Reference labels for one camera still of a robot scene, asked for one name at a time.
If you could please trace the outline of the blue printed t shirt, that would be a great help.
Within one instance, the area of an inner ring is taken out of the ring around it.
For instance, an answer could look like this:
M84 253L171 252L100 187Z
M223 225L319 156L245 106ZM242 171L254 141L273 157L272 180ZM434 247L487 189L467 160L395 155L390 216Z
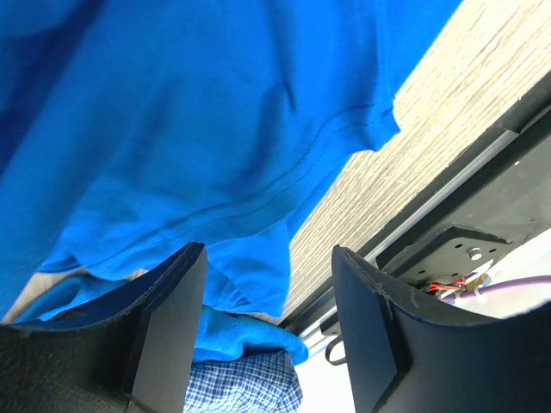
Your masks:
M279 316L288 246L456 1L4 1L1 310L31 276L93 294L189 242L206 301Z

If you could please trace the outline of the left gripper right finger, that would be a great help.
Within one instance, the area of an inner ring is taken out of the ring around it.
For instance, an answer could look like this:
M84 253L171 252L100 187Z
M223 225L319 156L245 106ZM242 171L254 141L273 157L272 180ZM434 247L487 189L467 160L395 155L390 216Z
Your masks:
M549 411L549 305L486 317L422 293L340 246L331 268L357 411Z

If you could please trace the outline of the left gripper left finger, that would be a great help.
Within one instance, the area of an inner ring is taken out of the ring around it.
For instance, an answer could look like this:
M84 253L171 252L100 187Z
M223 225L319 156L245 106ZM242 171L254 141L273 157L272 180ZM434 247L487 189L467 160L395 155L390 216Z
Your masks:
M182 411L206 272L205 246L189 243L98 299L4 325L2 411Z

